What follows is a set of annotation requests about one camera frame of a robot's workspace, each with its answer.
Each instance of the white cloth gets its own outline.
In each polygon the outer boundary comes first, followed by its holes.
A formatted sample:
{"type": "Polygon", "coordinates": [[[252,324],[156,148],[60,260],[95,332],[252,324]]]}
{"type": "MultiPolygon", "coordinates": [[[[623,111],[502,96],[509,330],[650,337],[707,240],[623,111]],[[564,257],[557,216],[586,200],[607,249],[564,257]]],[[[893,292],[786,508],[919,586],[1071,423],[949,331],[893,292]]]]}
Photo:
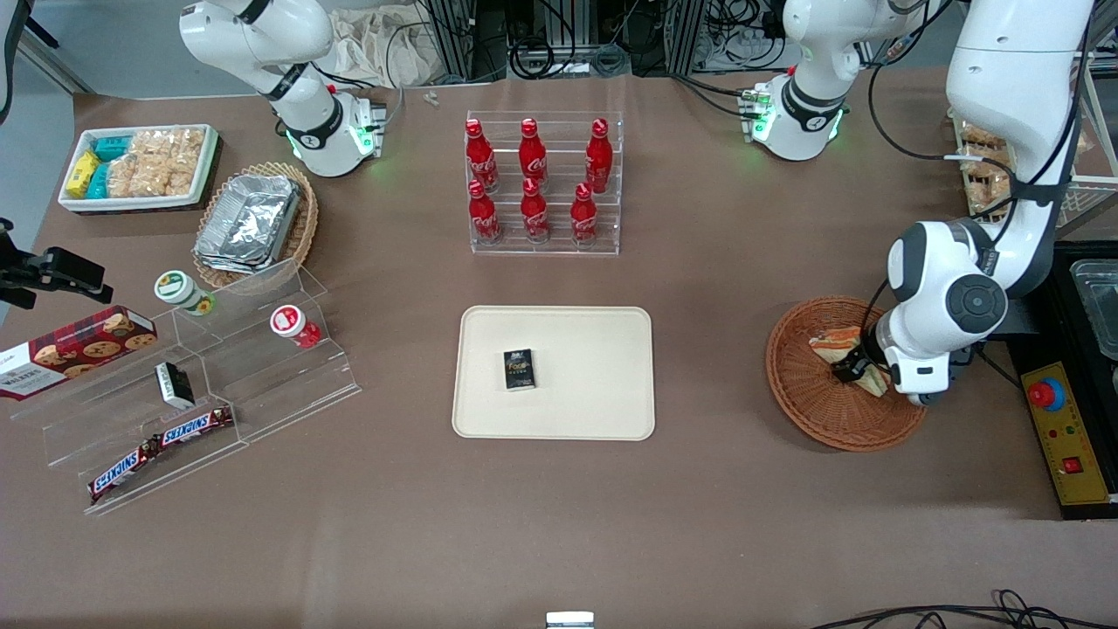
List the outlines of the white cloth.
{"type": "Polygon", "coordinates": [[[427,11],[418,4],[334,9],[330,21],[335,51],[332,74],[396,87],[423,85],[446,73],[427,25],[404,28],[388,50],[397,28],[430,22],[427,11]]]}

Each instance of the clear acrylic display stand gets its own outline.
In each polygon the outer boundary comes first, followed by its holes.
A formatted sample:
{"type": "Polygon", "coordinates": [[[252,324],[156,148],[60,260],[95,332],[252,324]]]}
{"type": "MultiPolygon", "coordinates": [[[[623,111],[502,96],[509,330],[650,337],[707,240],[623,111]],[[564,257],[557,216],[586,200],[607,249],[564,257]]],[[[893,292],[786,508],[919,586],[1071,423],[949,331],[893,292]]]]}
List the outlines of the clear acrylic display stand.
{"type": "Polygon", "coordinates": [[[361,391],[330,339],[319,305],[325,293],[290,259],[246,275],[215,290],[207,316],[180,308],[160,314],[154,345],[16,404],[11,419],[42,429],[47,465],[77,476],[86,513],[107,513],[361,391]],[[268,318],[285,303],[322,328],[313,349],[272,332],[268,318]],[[190,379],[193,408],[163,402],[155,380],[163,362],[190,379]],[[222,406],[233,409],[231,426],[160,454],[89,505],[88,484],[145,439],[222,406]]]}
{"type": "MultiPolygon", "coordinates": [[[[471,111],[467,117],[482,123],[485,136],[496,153],[500,188],[490,194],[496,206],[498,219],[504,237],[495,245],[477,241],[473,221],[470,221],[470,246],[477,254],[544,254],[544,255],[617,255],[622,245],[622,156],[624,154],[625,125],[622,112],[495,112],[471,111]],[[523,175],[520,171],[520,122],[534,117],[540,139],[548,150],[548,185],[543,198],[548,201],[548,222],[551,238],[536,245],[528,241],[524,219],[520,213],[523,197],[523,175]],[[575,185],[586,180],[586,144],[590,141],[590,123],[596,117],[609,121],[609,142],[614,146],[614,163],[606,191],[594,194],[598,206],[598,238],[593,247],[579,249],[571,240],[570,206],[575,202],[575,185]]],[[[466,183],[473,178],[465,162],[466,183]]],[[[470,194],[463,187],[463,198],[468,206],[470,194]]]]}

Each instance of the red button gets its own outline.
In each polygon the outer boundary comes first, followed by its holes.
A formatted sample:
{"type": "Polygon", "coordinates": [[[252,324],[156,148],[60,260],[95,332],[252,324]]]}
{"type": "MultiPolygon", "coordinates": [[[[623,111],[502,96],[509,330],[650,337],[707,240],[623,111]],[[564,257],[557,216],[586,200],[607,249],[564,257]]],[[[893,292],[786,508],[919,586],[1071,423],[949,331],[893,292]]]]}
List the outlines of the red button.
{"type": "Polygon", "coordinates": [[[1034,407],[1044,409],[1055,404],[1055,390],[1046,382],[1033,383],[1029,387],[1029,401],[1034,407]]]}
{"type": "Polygon", "coordinates": [[[1068,457],[1063,460],[1063,473],[1064,474],[1083,474],[1083,464],[1079,460],[1079,457],[1068,457]]]}

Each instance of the red bottle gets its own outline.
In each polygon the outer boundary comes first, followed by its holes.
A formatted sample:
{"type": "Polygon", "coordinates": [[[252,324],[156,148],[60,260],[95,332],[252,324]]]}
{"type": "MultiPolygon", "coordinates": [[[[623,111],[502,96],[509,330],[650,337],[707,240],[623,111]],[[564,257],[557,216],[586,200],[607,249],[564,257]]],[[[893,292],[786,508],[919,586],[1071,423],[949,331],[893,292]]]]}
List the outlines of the red bottle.
{"type": "Polygon", "coordinates": [[[496,219],[493,199],[485,193],[485,185],[474,179],[470,182],[470,218],[477,234],[477,242],[492,246],[501,241],[501,222],[496,219]]]}
{"type": "Polygon", "coordinates": [[[272,332],[290,339],[302,350],[310,350],[322,341],[322,331],[306,318],[297,305],[281,305],[272,312],[272,332]]]}
{"type": "Polygon", "coordinates": [[[614,165],[614,147],[609,145],[609,123],[595,118],[590,125],[590,143],[586,145],[586,181],[595,194],[606,191],[609,169],[614,165]]]}
{"type": "Polygon", "coordinates": [[[520,170],[524,179],[534,179],[540,190],[548,187],[548,150],[540,141],[536,118],[525,117],[520,123],[520,170]]]}
{"type": "Polygon", "coordinates": [[[536,179],[524,179],[524,198],[520,200],[520,212],[524,215],[528,241],[542,245],[551,238],[548,225],[548,201],[540,196],[540,184],[536,179]]]}
{"type": "Polygon", "coordinates": [[[486,192],[493,193],[501,183],[496,174],[496,156],[476,117],[466,121],[466,161],[474,178],[485,185],[486,192]]]}
{"type": "Polygon", "coordinates": [[[598,206],[590,198],[590,185],[579,183],[575,188],[575,202],[570,206],[571,238],[577,248],[594,246],[594,241],[598,239],[597,221],[598,206]]]}

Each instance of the aluminum foil container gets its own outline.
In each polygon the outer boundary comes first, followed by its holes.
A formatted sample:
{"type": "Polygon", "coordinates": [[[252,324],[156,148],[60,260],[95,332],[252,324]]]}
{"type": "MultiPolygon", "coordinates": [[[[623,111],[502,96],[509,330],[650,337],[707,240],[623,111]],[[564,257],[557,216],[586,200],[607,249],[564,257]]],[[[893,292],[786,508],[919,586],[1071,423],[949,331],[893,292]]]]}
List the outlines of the aluminum foil container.
{"type": "Polygon", "coordinates": [[[299,204],[299,183],[282,175],[241,174],[218,197],[195,255],[225,270],[252,273],[283,251],[299,204]]]}

